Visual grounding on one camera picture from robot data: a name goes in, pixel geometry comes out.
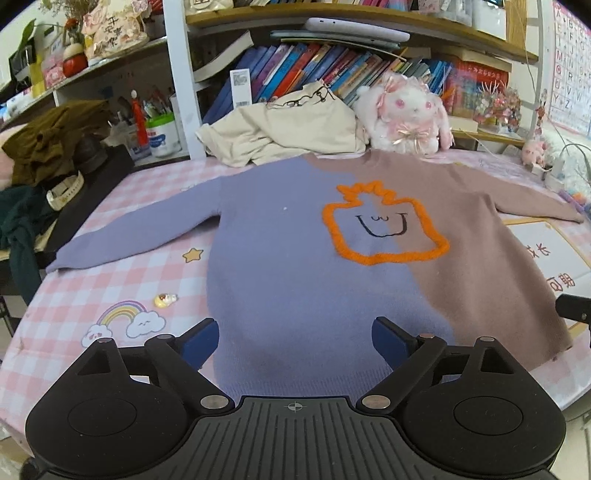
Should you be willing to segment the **colourful beaded flower ornament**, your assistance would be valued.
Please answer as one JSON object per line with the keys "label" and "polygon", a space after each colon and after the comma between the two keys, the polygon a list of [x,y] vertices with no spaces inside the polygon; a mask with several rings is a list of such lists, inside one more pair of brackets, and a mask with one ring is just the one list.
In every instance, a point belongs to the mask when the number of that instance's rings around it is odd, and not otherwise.
{"label": "colourful beaded flower ornament", "polygon": [[505,83],[481,83],[473,118],[480,126],[517,133],[522,118],[517,90]]}

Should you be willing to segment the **purple and mauve sweater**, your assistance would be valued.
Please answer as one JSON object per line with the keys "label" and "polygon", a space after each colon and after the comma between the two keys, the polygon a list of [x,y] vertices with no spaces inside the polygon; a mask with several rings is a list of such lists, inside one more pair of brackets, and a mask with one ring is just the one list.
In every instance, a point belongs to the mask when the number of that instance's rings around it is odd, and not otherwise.
{"label": "purple and mauve sweater", "polygon": [[148,252],[217,218],[206,295],[219,388],[358,399],[390,372],[370,337],[380,316],[456,345],[495,337],[528,369],[571,346],[534,248],[506,214],[579,220],[564,202],[464,165],[308,154],[125,214],[71,240],[53,268]]}

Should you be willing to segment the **cream white shirt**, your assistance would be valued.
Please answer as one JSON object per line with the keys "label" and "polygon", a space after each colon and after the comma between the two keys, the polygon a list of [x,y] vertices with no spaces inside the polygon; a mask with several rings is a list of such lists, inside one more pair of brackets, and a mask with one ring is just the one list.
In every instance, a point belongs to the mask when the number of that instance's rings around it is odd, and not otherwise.
{"label": "cream white shirt", "polygon": [[195,132],[208,154],[242,168],[294,158],[363,153],[369,137],[353,110],[325,82],[232,110]]}

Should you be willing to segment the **white green lidded jar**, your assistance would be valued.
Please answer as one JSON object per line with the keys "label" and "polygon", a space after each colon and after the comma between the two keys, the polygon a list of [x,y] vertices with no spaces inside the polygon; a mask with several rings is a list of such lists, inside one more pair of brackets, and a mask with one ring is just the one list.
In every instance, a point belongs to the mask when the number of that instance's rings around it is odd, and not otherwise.
{"label": "white green lidded jar", "polygon": [[152,156],[164,158],[182,149],[172,113],[148,119],[145,127]]}

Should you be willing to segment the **small pink pig toy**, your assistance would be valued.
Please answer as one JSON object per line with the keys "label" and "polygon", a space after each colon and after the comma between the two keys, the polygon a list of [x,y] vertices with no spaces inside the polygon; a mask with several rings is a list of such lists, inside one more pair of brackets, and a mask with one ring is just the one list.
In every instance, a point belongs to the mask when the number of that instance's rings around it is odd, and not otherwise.
{"label": "small pink pig toy", "polygon": [[547,158],[547,143],[544,140],[530,139],[525,142],[521,160],[525,166],[538,165],[542,168],[550,166],[550,160]]}

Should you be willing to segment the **white keyboard on shelf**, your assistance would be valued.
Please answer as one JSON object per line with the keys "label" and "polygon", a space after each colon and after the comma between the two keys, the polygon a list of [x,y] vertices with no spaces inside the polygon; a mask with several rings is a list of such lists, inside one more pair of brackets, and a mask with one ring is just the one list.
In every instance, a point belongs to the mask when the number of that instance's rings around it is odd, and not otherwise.
{"label": "white keyboard on shelf", "polygon": [[373,40],[386,40],[402,43],[409,41],[411,38],[410,33],[393,28],[363,22],[321,17],[308,18],[308,20],[304,22],[304,28],[311,32],[353,35]]}

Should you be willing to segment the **row of colourful books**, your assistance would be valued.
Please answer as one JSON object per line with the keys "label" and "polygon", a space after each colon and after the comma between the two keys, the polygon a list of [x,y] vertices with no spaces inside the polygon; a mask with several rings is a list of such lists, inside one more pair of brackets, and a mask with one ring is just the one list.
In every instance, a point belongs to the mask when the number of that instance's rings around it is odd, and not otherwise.
{"label": "row of colourful books", "polygon": [[[246,49],[235,65],[235,69],[245,68],[250,71],[252,103],[267,102],[322,81],[351,106],[358,99],[356,90],[375,85],[390,71],[423,81],[440,96],[448,114],[473,121],[480,84],[499,82],[508,86],[512,72],[512,66],[504,60],[449,45],[434,49],[405,47],[401,52],[391,52],[335,41],[297,43],[294,38]],[[204,114],[204,122],[221,119],[231,109],[228,74]]]}

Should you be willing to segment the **dark green garment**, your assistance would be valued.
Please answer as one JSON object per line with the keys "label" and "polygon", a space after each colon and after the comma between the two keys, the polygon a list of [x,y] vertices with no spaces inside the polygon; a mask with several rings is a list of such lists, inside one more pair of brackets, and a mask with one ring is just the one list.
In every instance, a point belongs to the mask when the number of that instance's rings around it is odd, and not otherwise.
{"label": "dark green garment", "polygon": [[9,266],[16,288],[29,304],[41,276],[35,254],[36,239],[55,222],[58,212],[39,186],[20,185],[1,191],[1,249],[9,251]]}

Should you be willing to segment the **white wristwatch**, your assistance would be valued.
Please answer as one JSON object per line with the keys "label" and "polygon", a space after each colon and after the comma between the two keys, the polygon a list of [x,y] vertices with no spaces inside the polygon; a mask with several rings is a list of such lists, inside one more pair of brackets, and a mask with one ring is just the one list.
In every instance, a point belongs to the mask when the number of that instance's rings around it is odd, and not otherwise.
{"label": "white wristwatch", "polygon": [[82,190],[84,177],[80,171],[65,177],[60,183],[46,192],[48,205],[54,211],[62,210]]}

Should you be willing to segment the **small yellow sticker toy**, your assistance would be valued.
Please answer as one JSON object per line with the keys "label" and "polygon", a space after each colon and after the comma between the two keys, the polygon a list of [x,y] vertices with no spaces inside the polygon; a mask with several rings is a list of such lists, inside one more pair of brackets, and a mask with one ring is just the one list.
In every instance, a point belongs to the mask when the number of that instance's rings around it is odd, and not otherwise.
{"label": "small yellow sticker toy", "polygon": [[170,307],[178,300],[178,296],[172,293],[160,293],[153,299],[153,304],[156,308],[164,309]]}

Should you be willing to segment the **red tassel ornament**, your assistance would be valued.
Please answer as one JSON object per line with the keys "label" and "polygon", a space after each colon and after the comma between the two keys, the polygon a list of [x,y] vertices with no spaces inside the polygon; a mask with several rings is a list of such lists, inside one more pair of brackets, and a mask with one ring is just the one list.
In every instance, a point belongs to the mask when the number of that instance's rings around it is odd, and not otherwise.
{"label": "red tassel ornament", "polygon": [[136,90],[131,91],[131,107],[136,125],[137,140],[141,148],[149,144],[142,105]]}

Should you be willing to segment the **alphabet wall poster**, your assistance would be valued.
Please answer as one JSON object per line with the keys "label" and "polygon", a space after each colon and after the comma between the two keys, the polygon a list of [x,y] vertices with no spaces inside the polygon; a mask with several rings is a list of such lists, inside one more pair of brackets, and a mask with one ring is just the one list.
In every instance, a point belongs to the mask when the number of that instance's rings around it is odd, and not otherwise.
{"label": "alphabet wall poster", "polygon": [[590,137],[590,28],[553,2],[554,60],[550,118]]}

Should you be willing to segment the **pink checkered table mat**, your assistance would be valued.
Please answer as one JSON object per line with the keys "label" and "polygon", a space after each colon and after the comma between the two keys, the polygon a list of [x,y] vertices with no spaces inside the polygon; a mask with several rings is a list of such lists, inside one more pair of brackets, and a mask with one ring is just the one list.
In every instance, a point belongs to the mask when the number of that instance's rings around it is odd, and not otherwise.
{"label": "pink checkered table mat", "polygon": [[[496,164],[461,151],[423,161],[468,166],[547,195],[510,162]],[[134,174],[104,202],[81,235],[198,184],[245,171],[183,163]],[[571,222],[506,214],[503,222],[523,245],[534,248],[534,261],[554,297],[589,294],[590,243],[573,236],[589,227],[580,215]],[[22,432],[34,404],[93,341],[111,338],[121,345],[140,345],[156,334],[178,335],[205,317],[213,318],[207,308],[206,274],[217,227],[218,219],[211,218],[156,249],[96,267],[56,270],[52,264],[4,358],[3,424]],[[176,294],[178,300],[156,308],[153,299],[160,293]],[[590,358],[578,354],[572,343],[528,370],[561,406],[590,386]]]}

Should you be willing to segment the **white boxed book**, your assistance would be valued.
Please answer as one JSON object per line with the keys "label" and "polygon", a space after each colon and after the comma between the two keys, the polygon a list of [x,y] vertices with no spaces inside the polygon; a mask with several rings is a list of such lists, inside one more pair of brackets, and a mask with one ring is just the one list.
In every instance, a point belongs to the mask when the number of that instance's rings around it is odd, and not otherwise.
{"label": "white boxed book", "polygon": [[235,69],[229,72],[232,108],[252,105],[252,84],[249,69]]}

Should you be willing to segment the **white pink plush bunny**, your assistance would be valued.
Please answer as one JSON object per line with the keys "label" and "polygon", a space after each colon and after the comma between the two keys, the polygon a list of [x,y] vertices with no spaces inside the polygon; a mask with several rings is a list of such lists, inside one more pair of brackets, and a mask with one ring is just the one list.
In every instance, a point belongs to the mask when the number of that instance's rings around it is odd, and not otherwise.
{"label": "white pink plush bunny", "polygon": [[454,144],[441,98],[415,77],[384,73],[375,85],[358,89],[353,111],[374,149],[430,156]]}

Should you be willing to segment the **red round doll ornament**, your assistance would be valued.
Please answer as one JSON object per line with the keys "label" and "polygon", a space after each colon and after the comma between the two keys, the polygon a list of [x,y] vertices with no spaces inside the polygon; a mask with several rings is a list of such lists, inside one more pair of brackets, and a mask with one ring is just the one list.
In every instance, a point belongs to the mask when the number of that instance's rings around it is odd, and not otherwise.
{"label": "red round doll ornament", "polygon": [[81,31],[80,22],[69,18],[63,30],[62,71],[66,78],[73,77],[88,66],[85,54],[85,37]]}

